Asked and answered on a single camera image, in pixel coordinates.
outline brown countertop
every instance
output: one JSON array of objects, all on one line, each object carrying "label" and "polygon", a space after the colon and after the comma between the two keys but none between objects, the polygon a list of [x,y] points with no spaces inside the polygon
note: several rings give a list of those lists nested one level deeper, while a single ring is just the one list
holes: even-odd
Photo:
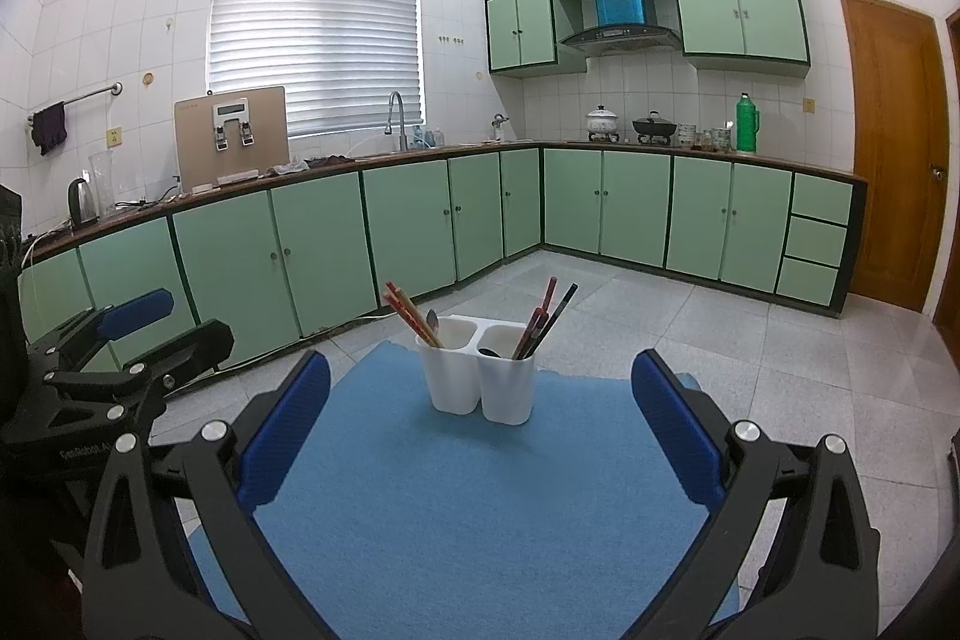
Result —
[{"label": "brown countertop", "polygon": [[739,161],[765,167],[776,167],[777,169],[791,170],[791,172],[805,172],[809,175],[827,176],[850,181],[863,181],[862,177],[852,175],[850,172],[823,169],[822,167],[813,167],[808,164],[798,164],[794,161],[784,161],[757,155],[745,156],[734,153],[704,152],[703,150],[683,148],[661,148],[660,146],[654,145],[627,145],[627,143],[611,145],[611,143],[600,142],[501,142],[478,143],[478,145],[450,145],[446,148],[408,150],[406,152],[360,158],[342,164],[306,170],[306,172],[296,172],[295,175],[258,177],[256,180],[248,180],[246,182],[236,183],[235,185],[223,186],[222,188],[216,188],[213,191],[207,191],[205,194],[197,194],[196,196],[183,194],[182,196],[174,197],[174,199],[168,199],[162,202],[162,204],[140,210],[130,210],[110,220],[100,220],[98,223],[85,226],[85,228],[80,228],[77,231],[64,229],[64,231],[61,231],[59,234],[37,244],[37,248],[34,250],[34,253],[32,253],[32,261],[34,263],[42,261],[45,258],[69,250],[77,245],[90,242],[91,239],[106,237],[121,229],[130,228],[139,223],[147,223],[147,221],[163,217],[163,215],[174,215],[183,210],[200,207],[203,204],[213,204],[216,201],[232,199],[233,196],[243,196],[243,194],[252,194],[256,193],[256,191],[279,188],[284,185],[306,182],[320,177],[343,175],[346,172],[363,172],[363,170],[380,169],[381,167],[397,164],[411,164],[419,161],[456,158],[462,155],[476,155],[493,150],[526,148],[620,150],[624,152],[658,153],[692,158],[712,158],[723,161]]}]

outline dark towel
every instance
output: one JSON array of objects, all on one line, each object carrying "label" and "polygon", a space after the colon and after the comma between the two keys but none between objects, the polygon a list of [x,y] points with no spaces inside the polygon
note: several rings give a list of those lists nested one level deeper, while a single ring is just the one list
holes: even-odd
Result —
[{"label": "dark towel", "polygon": [[34,113],[34,130],[30,133],[40,155],[46,155],[56,145],[66,142],[64,102],[58,101],[46,109]]}]

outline thermos bottle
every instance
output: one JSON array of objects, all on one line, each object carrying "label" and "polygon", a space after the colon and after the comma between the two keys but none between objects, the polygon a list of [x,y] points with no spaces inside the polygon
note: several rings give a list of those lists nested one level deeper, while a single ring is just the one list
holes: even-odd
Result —
[{"label": "thermos bottle", "polygon": [[760,131],[760,110],[747,94],[736,102],[736,151],[757,152],[757,131]]}]

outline white blind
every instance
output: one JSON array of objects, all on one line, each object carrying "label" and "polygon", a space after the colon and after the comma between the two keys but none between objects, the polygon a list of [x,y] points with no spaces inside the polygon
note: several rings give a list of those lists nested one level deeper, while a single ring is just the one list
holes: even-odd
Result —
[{"label": "white blind", "polygon": [[210,89],[283,85],[291,137],[385,125],[392,91],[419,122],[420,76],[416,0],[213,0]]}]

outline metal bolt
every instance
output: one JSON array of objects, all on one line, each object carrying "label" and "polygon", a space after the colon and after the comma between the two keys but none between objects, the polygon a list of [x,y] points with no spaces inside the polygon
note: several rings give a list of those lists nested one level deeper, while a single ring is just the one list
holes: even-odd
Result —
[{"label": "metal bolt", "polygon": [[733,427],[733,434],[736,434],[744,442],[757,442],[760,439],[760,427],[752,421],[737,421]]},{"label": "metal bolt", "polygon": [[227,434],[227,424],[223,421],[210,421],[203,424],[203,429],[200,429],[200,436],[207,442],[223,439],[225,434]]},{"label": "metal bolt", "polygon": [[114,447],[117,448],[119,453],[130,453],[133,448],[136,448],[136,434],[130,432],[121,434],[120,437],[117,437]]},{"label": "metal bolt", "polygon": [[837,456],[847,450],[847,444],[839,434],[828,434],[827,439],[824,439],[824,446],[830,453],[837,453]]}]

